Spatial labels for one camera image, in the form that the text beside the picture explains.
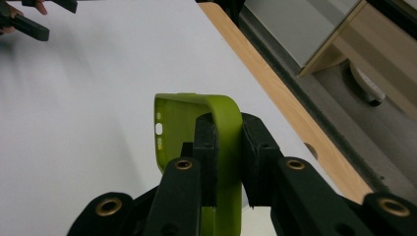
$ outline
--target white table surface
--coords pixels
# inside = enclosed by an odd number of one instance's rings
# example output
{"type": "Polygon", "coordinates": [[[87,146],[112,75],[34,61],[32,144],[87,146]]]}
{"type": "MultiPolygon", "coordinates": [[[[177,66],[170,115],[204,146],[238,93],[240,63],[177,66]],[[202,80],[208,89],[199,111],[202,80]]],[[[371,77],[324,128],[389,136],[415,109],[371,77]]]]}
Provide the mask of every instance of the white table surface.
{"type": "Polygon", "coordinates": [[[192,0],[48,2],[49,41],[0,37],[0,235],[66,235],[93,198],[159,183],[153,98],[225,94],[327,175],[192,0]]]}

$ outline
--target brass screw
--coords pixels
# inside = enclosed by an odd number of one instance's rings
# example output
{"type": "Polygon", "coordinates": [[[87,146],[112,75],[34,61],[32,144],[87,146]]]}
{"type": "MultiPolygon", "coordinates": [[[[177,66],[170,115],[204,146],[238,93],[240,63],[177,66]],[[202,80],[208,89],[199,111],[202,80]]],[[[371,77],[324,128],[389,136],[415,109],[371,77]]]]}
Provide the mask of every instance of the brass screw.
{"type": "Polygon", "coordinates": [[[119,211],[122,204],[122,201],[118,198],[105,199],[95,207],[95,213],[99,216],[109,216],[119,211]]]}
{"type": "Polygon", "coordinates": [[[191,162],[189,160],[178,160],[175,163],[175,167],[179,170],[190,169],[192,166],[193,166],[193,162],[191,162]]]}
{"type": "Polygon", "coordinates": [[[293,160],[293,159],[288,160],[286,162],[286,165],[287,165],[288,168],[291,168],[291,169],[294,169],[294,170],[302,170],[302,169],[306,168],[306,165],[303,162],[298,161],[298,160],[293,160]]]}
{"type": "Polygon", "coordinates": [[[410,215],[410,210],[407,208],[407,206],[404,206],[402,203],[399,203],[396,200],[387,198],[378,199],[378,205],[386,212],[399,217],[406,217],[410,215]]]}

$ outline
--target finger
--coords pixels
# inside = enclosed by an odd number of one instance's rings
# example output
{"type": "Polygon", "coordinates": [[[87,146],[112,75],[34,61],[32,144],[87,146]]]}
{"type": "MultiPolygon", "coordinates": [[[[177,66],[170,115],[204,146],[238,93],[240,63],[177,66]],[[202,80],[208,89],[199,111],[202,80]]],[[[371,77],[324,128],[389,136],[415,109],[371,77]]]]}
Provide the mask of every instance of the finger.
{"type": "Polygon", "coordinates": [[[14,18],[16,16],[16,14],[19,14],[19,15],[22,15],[22,16],[24,15],[23,12],[19,11],[18,9],[14,8],[13,6],[9,5],[9,9],[10,9],[10,12],[12,13],[12,18],[14,18]]]}
{"type": "Polygon", "coordinates": [[[36,4],[35,4],[35,8],[37,9],[37,11],[42,14],[42,15],[46,15],[48,14],[48,12],[46,11],[45,6],[43,6],[43,2],[44,0],[36,0],[36,4]]]}
{"type": "MultiPolygon", "coordinates": [[[[19,11],[18,9],[16,9],[16,8],[10,6],[10,5],[9,5],[9,9],[10,9],[10,13],[12,14],[12,18],[14,18],[16,16],[16,14],[23,15],[23,13],[21,11],[19,11]]],[[[0,32],[1,33],[10,33],[10,32],[13,32],[15,30],[16,29],[14,27],[9,27],[9,28],[2,28],[2,29],[0,29],[0,32]]]]}
{"type": "Polygon", "coordinates": [[[2,29],[0,29],[0,32],[1,33],[10,33],[10,32],[13,32],[15,30],[16,29],[14,27],[9,27],[9,28],[2,28],[2,29]]]}

